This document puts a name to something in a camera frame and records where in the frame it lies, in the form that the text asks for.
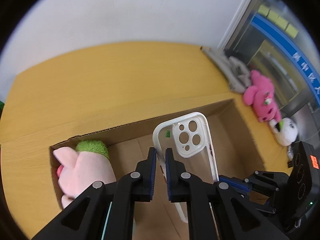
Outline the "brown cardboard box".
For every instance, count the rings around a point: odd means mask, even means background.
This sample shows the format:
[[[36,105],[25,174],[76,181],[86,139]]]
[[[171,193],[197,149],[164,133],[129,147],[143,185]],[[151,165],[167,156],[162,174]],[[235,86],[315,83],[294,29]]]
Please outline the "brown cardboard box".
[[[234,100],[224,100],[196,108],[208,121],[218,173],[244,179],[263,170],[257,144]],[[50,147],[74,148],[83,140],[100,140],[108,149],[116,178],[132,172],[153,146],[152,134],[162,122],[183,116],[170,113],[131,124],[72,137]],[[188,239],[188,224],[181,220],[176,206],[169,202],[165,181],[164,155],[157,158],[155,191],[149,203],[135,205],[134,239]]]

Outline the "teal pink plush doll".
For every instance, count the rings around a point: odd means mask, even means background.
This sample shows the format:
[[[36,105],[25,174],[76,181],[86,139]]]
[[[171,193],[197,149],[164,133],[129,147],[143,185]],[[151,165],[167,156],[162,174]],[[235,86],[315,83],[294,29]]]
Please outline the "teal pink plush doll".
[[[104,184],[116,181],[106,145],[99,140],[85,140],[76,148],[60,147],[53,150],[60,163],[57,169],[58,185],[63,192],[61,204],[66,208],[95,181]]]

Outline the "white clear phone case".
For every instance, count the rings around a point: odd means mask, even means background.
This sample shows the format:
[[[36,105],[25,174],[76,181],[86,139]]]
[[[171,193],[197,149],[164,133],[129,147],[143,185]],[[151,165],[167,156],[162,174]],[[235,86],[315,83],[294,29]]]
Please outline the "white clear phone case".
[[[200,112],[182,115],[160,123],[152,134],[163,177],[166,178],[165,150],[172,149],[174,159],[204,182],[219,181],[214,146],[208,120]]]

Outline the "white plush toy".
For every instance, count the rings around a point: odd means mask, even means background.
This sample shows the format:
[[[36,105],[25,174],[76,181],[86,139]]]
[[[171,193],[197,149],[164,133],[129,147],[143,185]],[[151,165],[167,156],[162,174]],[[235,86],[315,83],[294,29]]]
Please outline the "white plush toy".
[[[273,119],[268,124],[276,141],[281,146],[291,145],[298,137],[298,127],[290,118],[283,118],[280,122]]]

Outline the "pink plush bear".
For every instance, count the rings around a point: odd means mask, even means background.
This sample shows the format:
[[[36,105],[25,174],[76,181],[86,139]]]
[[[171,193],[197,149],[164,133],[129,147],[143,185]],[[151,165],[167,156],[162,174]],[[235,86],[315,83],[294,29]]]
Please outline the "pink plush bear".
[[[282,117],[274,98],[272,81],[258,70],[251,71],[251,81],[252,85],[242,96],[244,104],[253,108],[259,122],[280,122]]]

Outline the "grey folded cloth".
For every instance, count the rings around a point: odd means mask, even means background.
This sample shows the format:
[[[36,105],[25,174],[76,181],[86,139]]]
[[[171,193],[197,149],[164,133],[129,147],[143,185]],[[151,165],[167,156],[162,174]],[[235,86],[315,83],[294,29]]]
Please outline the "grey folded cloth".
[[[234,56],[227,56],[224,50],[201,47],[200,50],[217,67],[227,79],[229,89],[238,94],[244,94],[252,84],[247,66]]]

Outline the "blue window banner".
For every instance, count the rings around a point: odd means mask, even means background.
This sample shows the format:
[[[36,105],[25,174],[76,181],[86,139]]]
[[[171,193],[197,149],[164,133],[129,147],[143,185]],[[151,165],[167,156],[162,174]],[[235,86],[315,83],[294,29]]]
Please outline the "blue window banner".
[[[251,20],[251,25],[271,40],[293,63],[310,88],[319,105],[319,74],[306,55],[276,25],[259,14]]]

